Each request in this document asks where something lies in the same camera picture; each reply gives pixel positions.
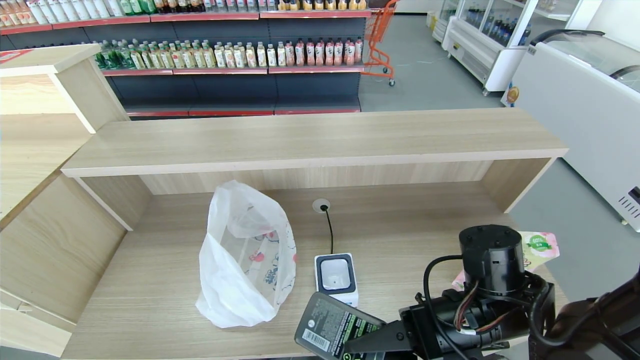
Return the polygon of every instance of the freezer vent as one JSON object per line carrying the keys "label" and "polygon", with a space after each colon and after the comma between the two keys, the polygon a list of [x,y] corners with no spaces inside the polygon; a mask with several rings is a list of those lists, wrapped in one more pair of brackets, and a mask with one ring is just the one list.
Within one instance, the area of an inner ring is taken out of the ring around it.
{"label": "freezer vent", "polygon": [[620,203],[620,206],[622,206],[624,210],[627,210],[633,218],[640,217],[640,204],[637,200],[633,199],[632,196],[623,196],[618,200],[618,202]]}
{"label": "freezer vent", "polygon": [[465,51],[460,62],[463,62],[469,70],[474,72],[478,78],[482,79],[483,83],[486,81],[486,78],[489,75],[489,68],[484,66],[484,64],[482,64],[475,56],[471,55],[468,51]]}

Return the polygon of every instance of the wooden counter top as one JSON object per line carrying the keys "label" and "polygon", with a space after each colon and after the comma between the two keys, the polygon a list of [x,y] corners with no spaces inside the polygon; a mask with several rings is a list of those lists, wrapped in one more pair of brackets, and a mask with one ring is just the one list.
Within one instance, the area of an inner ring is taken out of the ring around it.
{"label": "wooden counter top", "polygon": [[566,147],[518,108],[106,124],[70,177],[555,158]]}
{"label": "wooden counter top", "polygon": [[3,115],[0,126],[2,229],[91,134],[73,114]]}
{"label": "wooden counter top", "polygon": [[[330,250],[326,217],[311,203],[332,202],[335,252],[353,255],[360,309],[385,321],[414,304],[434,258],[459,254],[458,233],[479,224],[512,225],[480,182],[266,192],[284,208],[298,250],[296,283],[278,315],[250,328],[219,329],[195,307],[198,253],[210,193],[155,196],[123,239],[62,355],[63,359],[250,359],[303,356],[293,341],[315,291],[314,256]],[[432,296],[451,287],[459,261],[436,266]],[[553,282],[544,266],[539,273]],[[557,308],[566,303],[556,290]]]}
{"label": "wooden counter top", "polygon": [[0,78],[57,74],[100,52],[98,44],[42,47],[0,64]]}

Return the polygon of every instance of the display refrigerator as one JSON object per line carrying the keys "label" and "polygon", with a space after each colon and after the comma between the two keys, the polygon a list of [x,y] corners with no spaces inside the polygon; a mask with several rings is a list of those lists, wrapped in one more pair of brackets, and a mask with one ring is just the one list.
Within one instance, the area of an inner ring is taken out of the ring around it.
{"label": "display refrigerator", "polygon": [[442,48],[482,83],[483,95],[503,92],[532,38],[550,29],[586,29],[601,2],[460,0],[447,18]]}
{"label": "display refrigerator", "polygon": [[558,136],[567,163],[640,232],[640,51],[601,31],[549,31],[508,86],[502,103]]}

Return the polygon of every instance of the gray floor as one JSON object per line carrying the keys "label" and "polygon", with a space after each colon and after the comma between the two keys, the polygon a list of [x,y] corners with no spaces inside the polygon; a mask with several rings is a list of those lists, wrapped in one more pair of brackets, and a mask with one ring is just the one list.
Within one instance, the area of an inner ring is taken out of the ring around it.
{"label": "gray floor", "polygon": [[[381,48],[392,55],[396,85],[363,77],[363,111],[501,106],[500,94],[483,97],[479,82],[446,58],[424,17],[394,17]],[[561,255],[548,267],[569,301],[598,296],[638,271],[640,234],[620,225],[619,216],[563,161],[551,166],[511,215],[522,230],[556,234]],[[524,345],[503,354],[512,360],[528,358]],[[2,360],[46,359],[36,355],[0,349]]]}

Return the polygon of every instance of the wall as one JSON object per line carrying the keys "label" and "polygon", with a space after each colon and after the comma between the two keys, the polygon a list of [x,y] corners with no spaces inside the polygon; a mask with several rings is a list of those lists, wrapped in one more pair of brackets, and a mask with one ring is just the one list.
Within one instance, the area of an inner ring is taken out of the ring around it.
{"label": "wall", "polygon": [[640,0],[604,0],[588,29],[640,49]]}

